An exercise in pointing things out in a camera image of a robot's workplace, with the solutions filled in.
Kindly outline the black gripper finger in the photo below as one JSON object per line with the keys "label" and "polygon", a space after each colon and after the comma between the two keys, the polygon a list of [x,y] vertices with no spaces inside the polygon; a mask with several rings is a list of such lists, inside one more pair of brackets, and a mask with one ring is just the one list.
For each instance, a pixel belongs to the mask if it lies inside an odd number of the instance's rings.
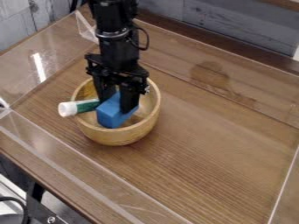
{"label": "black gripper finger", "polygon": [[118,86],[120,90],[120,109],[121,113],[126,114],[137,105],[140,94],[133,85],[122,83]]}
{"label": "black gripper finger", "polygon": [[116,93],[116,83],[109,77],[96,76],[93,78],[93,85],[97,92],[98,102],[102,103]]}

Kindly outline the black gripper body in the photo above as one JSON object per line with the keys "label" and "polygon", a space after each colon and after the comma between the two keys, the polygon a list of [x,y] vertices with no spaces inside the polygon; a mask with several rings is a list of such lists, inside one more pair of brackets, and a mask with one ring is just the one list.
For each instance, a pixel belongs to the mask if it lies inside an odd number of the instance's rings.
{"label": "black gripper body", "polygon": [[138,33],[129,31],[120,37],[98,37],[100,54],[88,53],[86,74],[102,78],[106,86],[126,84],[132,91],[145,93],[148,72],[138,66],[138,52],[148,46],[138,45]]}

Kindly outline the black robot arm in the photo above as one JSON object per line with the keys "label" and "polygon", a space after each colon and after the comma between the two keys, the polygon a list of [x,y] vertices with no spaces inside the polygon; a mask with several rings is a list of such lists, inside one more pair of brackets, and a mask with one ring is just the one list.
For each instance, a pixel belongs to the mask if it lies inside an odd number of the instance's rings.
{"label": "black robot arm", "polygon": [[134,23],[137,1],[88,0],[88,7],[96,21],[98,53],[85,55],[86,74],[92,76],[100,103],[120,92],[118,108],[125,114],[148,91],[149,73],[138,65],[138,59],[149,43],[138,45],[138,32],[145,30]]}

